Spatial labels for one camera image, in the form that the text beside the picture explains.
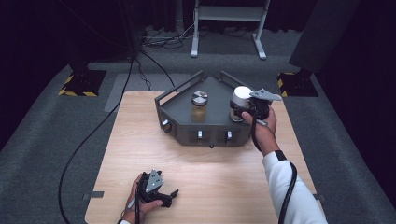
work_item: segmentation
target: white sleeve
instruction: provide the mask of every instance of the white sleeve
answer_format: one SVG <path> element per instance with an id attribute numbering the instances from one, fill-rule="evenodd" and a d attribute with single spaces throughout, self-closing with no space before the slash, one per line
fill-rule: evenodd
<path id="1" fill-rule="evenodd" d="M 265 175 L 276 215 L 279 217 L 291 181 L 290 162 L 279 150 L 266 155 L 262 164 L 265 167 Z M 290 197 L 285 223 L 327 223 L 314 196 L 298 175 Z"/>

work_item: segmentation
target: table top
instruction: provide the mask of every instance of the table top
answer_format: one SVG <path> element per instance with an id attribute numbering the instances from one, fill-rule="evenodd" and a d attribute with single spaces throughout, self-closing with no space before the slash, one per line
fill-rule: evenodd
<path id="1" fill-rule="evenodd" d="M 137 176 L 163 171 L 159 192 L 179 193 L 170 208 L 161 207 L 145 223 L 277 223 L 262 165 L 251 140 L 242 147 L 180 145 L 161 128 L 154 98 L 161 92 L 127 91 L 108 141 L 91 198 L 88 223 L 117 223 Z M 283 102 L 273 102 L 276 140 L 298 174 L 316 193 Z"/>

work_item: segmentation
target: hand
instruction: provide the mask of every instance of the hand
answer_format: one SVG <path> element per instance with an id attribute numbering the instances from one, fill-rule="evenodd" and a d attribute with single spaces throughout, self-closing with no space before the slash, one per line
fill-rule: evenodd
<path id="1" fill-rule="evenodd" d="M 268 127 L 263 127 L 259 123 L 256 125 L 257 142 L 262 149 L 262 155 L 266 156 L 268 153 L 279 150 L 279 146 L 275 140 L 276 133 L 276 115 L 274 109 L 269 106 L 268 118 L 264 121 L 268 123 Z M 253 117 L 248 112 L 243 112 L 242 117 L 248 124 L 252 124 Z"/>
<path id="2" fill-rule="evenodd" d="M 128 221 L 131 224 L 135 224 L 136 220 L 135 220 L 135 204 L 134 206 L 132 206 L 132 208 L 128 208 L 128 204 L 134 199 L 134 195 L 136 193 L 136 188 L 137 188 L 137 183 L 139 182 L 140 178 L 142 177 L 142 174 L 140 174 L 137 179 L 134 181 L 134 184 L 132 185 L 132 189 L 131 189 L 131 194 L 129 195 L 129 198 L 125 204 L 125 211 L 122 215 L 122 220 Z M 156 200 L 153 201 L 151 203 L 142 203 L 139 202 L 139 210 L 140 210 L 140 223 L 143 223 L 144 219 L 145 219 L 145 215 L 148 212 L 151 212 L 152 210 L 160 207 L 163 204 L 163 201 L 161 200 Z"/>

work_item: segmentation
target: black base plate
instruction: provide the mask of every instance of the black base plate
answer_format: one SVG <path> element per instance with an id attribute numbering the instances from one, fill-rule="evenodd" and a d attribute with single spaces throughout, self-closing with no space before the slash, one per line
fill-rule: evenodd
<path id="1" fill-rule="evenodd" d="M 279 85 L 282 97 L 318 97 L 318 92 L 312 81 L 308 79 L 305 82 L 301 82 L 296 76 L 296 73 L 279 73 L 277 84 Z"/>
<path id="2" fill-rule="evenodd" d="M 72 72 L 59 95 L 98 96 L 106 70 L 89 70 L 84 74 Z"/>

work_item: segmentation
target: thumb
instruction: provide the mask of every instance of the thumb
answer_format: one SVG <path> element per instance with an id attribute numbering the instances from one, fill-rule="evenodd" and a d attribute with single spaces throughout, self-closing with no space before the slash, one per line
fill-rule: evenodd
<path id="1" fill-rule="evenodd" d="M 141 210 L 143 210 L 143 212 L 145 212 L 145 213 L 149 213 L 149 212 L 151 212 L 152 210 L 158 208 L 158 207 L 161 206 L 161 205 L 163 205 L 163 201 L 161 201 L 161 200 L 156 200 L 156 201 L 153 201 L 153 202 L 151 202 L 151 203 L 145 203 L 145 204 L 143 204 L 143 205 L 141 206 Z"/>
<path id="2" fill-rule="evenodd" d="M 253 117 L 251 117 L 251 115 L 248 112 L 243 112 L 242 118 L 244 118 L 244 120 L 250 125 L 253 122 Z"/>

